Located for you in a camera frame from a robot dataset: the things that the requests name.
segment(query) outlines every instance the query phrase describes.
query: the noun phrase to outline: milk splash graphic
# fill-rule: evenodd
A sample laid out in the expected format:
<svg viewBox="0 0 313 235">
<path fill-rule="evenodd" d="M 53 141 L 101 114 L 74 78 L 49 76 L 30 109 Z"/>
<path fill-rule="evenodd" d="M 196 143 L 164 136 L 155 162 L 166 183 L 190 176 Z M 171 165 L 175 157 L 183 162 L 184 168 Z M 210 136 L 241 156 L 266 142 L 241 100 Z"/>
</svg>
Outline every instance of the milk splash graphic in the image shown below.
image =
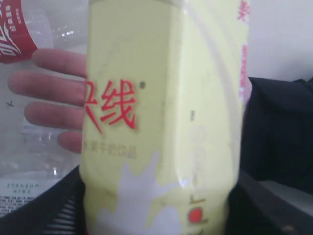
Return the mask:
<svg viewBox="0 0 313 235">
<path fill-rule="evenodd" d="M 122 166 L 122 177 L 115 212 L 101 210 L 91 229 L 92 235 L 179 235 L 182 224 L 174 206 L 164 206 L 147 227 L 147 219 L 154 200 L 180 187 L 179 183 L 161 186 L 156 181 L 159 153 L 155 151 L 149 165 L 135 176 L 128 163 Z"/>
</svg>

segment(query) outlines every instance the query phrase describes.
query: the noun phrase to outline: red dot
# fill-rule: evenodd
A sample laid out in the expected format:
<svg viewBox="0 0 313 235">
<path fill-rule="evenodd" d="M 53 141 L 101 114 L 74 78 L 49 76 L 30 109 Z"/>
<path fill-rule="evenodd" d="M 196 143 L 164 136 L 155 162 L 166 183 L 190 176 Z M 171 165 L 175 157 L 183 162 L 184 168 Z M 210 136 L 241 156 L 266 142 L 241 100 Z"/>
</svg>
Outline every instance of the red dot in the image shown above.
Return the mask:
<svg viewBox="0 0 313 235">
<path fill-rule="evenodd" d="M 193 208 L 188 214 L 190 223 L 195 224 L 202 221 L 203 210 L 201 207 Z"/>
</svg>

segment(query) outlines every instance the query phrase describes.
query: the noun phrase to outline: yellow plastic bottle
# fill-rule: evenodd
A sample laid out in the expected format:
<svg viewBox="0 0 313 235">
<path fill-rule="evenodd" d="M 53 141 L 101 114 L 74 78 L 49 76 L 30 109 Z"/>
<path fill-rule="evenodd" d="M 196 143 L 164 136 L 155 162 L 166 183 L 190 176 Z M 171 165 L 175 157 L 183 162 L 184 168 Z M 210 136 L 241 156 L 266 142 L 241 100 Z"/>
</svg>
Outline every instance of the yellow plastic bottle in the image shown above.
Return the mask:
<svg viewBox="0 0 313 235">
<path fill-rule="evenodd" d="M 248 18 L 245 0 L 91 0 L 89 235 L 223 234 Z"/>
</svg>

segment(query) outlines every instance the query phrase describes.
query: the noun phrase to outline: red bottle label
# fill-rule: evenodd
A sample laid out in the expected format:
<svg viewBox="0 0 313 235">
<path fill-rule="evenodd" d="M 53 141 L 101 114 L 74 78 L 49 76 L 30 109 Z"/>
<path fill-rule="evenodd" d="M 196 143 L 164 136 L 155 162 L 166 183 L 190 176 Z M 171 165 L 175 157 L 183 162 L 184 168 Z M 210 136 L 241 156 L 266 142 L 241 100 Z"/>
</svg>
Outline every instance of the red bottle label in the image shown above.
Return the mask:
<svg viewBox="0 0 313 235">
<path fill-rule="evenodd" d="M 0 0 L 0 62 L 28 60 L 36 49 L 25 24 L 22 0 Z"/>
</svg>

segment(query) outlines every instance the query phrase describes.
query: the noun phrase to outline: finger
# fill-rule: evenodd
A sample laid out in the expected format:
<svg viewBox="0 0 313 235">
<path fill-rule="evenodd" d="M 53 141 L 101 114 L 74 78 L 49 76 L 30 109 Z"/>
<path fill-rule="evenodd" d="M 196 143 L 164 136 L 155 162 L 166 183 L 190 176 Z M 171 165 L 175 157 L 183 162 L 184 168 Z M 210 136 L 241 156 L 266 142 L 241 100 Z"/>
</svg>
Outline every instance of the finger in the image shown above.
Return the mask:
<svg viewBox="0 0 313 235">
<path fill-rule="evenodd" d="M 74 153 L 81 153 L 82 141 L 82 133 L 78 131 L 66 131 L 58 136 L 59 145 Z"/>
<path fill-rule="evenodd" d="M 81 130 L 83 128 L 84 110 L 55 104 L 34 102 L 25 108 L 26 119 L 35 125 Z"/>
<path fill-rule="evenodd" d="M 33 72 L 17 72 L 8 80 L 9 89 L 37 99 L 83 106 L 86 83 Z"/>
<path fill-rule="evenodd" d="M 64 50 L 39 49 L 32 60 L 43 69 L 86 78 L 86 56 Z"/>
</svg>

